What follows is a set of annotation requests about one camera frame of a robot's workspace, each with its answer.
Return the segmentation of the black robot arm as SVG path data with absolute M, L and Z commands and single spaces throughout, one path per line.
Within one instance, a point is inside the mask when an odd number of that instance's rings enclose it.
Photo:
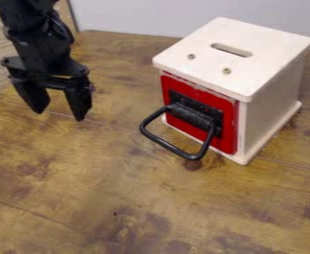
M 1 65 L 30 109 L 41 114 L 49 89 L 61 90 L 77 121 L 92 107 L 87 66 L 70 57 L 74 37 L 54 5 L 60 0 L 0 0 L 4 35 L 17 51 Z

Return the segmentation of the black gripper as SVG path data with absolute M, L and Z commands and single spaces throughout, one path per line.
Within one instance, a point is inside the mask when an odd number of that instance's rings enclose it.
M 4 34 L 17 51 L 1 61 L 10 73 L 18 95 L 41 114 L 50 103 L 46 89 L 65 93 L 76 118 L 81 121 L 92 107 L 88 68 L 72 57 L 74 37 L 54 9 L 1 9 Z

